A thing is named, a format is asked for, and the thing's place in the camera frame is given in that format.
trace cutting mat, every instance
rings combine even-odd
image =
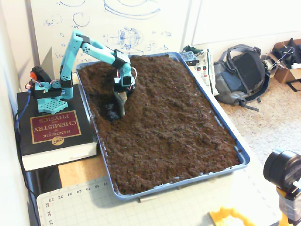
[[[115,198],[108,177],[42,194],[37,203],[42,226],[210,226],[208,212],[221,206],[236,207],[259,226],[281,217],[275,187],[255,166],[140,203]]]

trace yellow clamp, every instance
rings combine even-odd
[[[250,219],[240,214],[235,208],[227,209],[225,207],[221,207],[220,211],[211,211],[209,214],[215,223],[215,226],[228,226],[226,218],[230,216],[240,219],[244,223],[244,226],[256,226]]]

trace blue cable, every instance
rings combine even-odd
[[[27,102],[26,102],[26,105],[25,105],[25,107],[23,108],[23,110],[21,111],[21,113],[18,115],[18,119],[17,119],[17,121],[16,121],[16,124],[15,124],[15,130],[17,129],[17,127],[18,127],[18,123],[19,123],[19,120],[20,120],[20,118],[22,117],[22,115],[23,115],[23,113],[25,112],[25,110],[26,110],[26,108],[27,108],[27,106],[28,106],[28,104],[29,104],[29,101],[30,101],[30,89],[28,90],[28,99],[27,99]]]

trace book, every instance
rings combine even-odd
[[[39,113],[37,100],[30,102],[19,120],[20,147],[26,171],[96,155],[97,135],[78,85],[68,107],[56,114]],[[18,109],[27,92],[17,93]]]

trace blue marker drawing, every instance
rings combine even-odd
[[[55,24],[60,24],[63,21],[63,18],[59,15],[52,15],[51,20],[45,20],[44,26],[53,26]]]
[[[52,15],[51,16],[51,21],[55,24],[60,24],[61,22],[63,22],[63,18],[58,14]]]
[[[152,53],[156,52],[157,44],[155,41],[149,41],[149,43],[145,46],[145,50]]]
[[[146,20],[154,17],[161,10],[155,0],[103,0],[108,12],[136,20]]]
[[[144,52],[135,48],[132,48],[129,52],[127,52],[128,55],[143,55]]]
[[[58,5],[64,5],[68,7],[79,7],[85,3],[85,0],[62,0],[57,2]]]
[[[161,35],[170,37],[171,33],[170,32],[161,32]]]
[[[121,49],[131,50],[141,43],[142,34],[135,28],[125,27],[118,31],[118,35],[105,34],[103,39],[109,44],[119,45]]]
[[[73,15],[74,23],[79,27],[85,27],[90,23],[90,16],[83,12],[78,12]]]
[[[159,50],[166,51],[169,50],[169,48],[166,45],[163,45],[163,47],[161,47]]]

